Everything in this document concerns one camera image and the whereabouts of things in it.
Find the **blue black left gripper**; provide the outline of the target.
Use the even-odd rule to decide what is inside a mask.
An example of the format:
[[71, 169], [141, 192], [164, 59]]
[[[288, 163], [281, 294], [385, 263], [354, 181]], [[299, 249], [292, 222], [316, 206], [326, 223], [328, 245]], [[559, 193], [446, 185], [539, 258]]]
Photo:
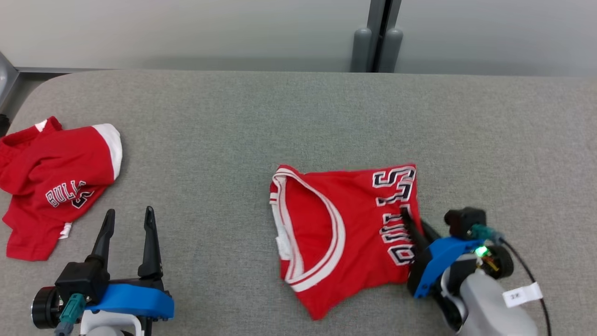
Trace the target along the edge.
[[[88, 255], [90, 261], [100, 263], [107, 268], [110, 240], [115, 228], [115, 209], [109, 209], [103, 219], [96, 242]], [[147, 206], [144, 230], [146, 233], [143, 259], [137, 269], [142, 279], [160, 280], [163, 276], [159, 236], [152, 206]], [[38, 329], [58, 327], [62, 317], [77, 323], [83, 318], [84, 311], [106, 311], [109, 313], [129, 314], [143, 322], [170, 320], [174, 318], [174, 300], [168, 291], [160, 287], [159, 281], [150, 281], [145, 285], [140, 280], [111, 281], [107, 285], [101, 300], [94, 303], [90, 296], [83, 294], [61, 294], [55, 286], [39, 289], [32, 301], [32, 322]]]

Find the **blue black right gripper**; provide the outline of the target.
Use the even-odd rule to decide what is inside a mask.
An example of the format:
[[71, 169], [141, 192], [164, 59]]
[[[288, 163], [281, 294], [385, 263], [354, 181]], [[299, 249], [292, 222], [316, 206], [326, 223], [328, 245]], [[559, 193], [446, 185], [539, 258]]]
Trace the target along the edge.
[[416, 250], [407, 281], [414, 298], [458, 295], [465, 279], [476, 271], [496, 280], [514, 272], [512, 256], [503, 246], [486, 246], [484, 239], [441, 238], [425, 220], [421, 232], [408, 208], [401, 208], [401, 217]]

